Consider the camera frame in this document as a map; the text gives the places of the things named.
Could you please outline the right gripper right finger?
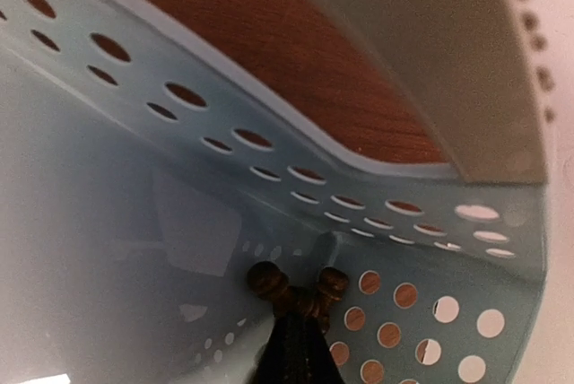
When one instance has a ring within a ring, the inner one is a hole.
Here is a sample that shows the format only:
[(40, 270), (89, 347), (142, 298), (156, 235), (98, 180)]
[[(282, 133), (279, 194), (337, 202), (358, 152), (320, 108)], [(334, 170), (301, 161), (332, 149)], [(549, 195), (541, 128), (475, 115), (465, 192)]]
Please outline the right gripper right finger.
[(304, 344), (309, 369), (309, 383), (344, 384), (321, 327), (315, 318), (305, 318)]

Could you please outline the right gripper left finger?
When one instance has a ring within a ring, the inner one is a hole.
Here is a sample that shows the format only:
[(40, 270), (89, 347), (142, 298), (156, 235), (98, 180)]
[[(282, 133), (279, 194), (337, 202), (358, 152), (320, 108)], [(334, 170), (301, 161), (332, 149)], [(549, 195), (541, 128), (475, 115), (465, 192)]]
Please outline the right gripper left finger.
[(295, 383), (293, 369), (296, 318), (285, 315), (275, 320), (273, 330), (257, 363), (254, 383)]

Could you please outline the light blue plastic basket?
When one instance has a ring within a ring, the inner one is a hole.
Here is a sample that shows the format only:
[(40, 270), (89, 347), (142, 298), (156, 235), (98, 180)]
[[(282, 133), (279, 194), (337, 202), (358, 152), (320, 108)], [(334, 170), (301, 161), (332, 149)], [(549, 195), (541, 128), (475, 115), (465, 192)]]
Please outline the light blue plastic basket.
[(512, 380), (547, 273), (540, 98), (515, 0), (320, 0), (450, 164), (351, 153), (145, 0), (1, 0), (1, 380), (243, 383), (245, 281), (348, 274), (349, 383)]

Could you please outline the pile of dark chess pieces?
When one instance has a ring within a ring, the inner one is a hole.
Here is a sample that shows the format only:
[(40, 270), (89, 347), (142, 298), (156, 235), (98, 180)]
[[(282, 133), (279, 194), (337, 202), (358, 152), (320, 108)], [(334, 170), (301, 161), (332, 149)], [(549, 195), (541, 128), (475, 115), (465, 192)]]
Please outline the pile of dark chess pieces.
[(330, 328), (330, 310), (342, 300), (348, 286), (347, 274), (334, 267), (324, 267), (319, 273), (311, 316), (317, 320), (324, 335)]

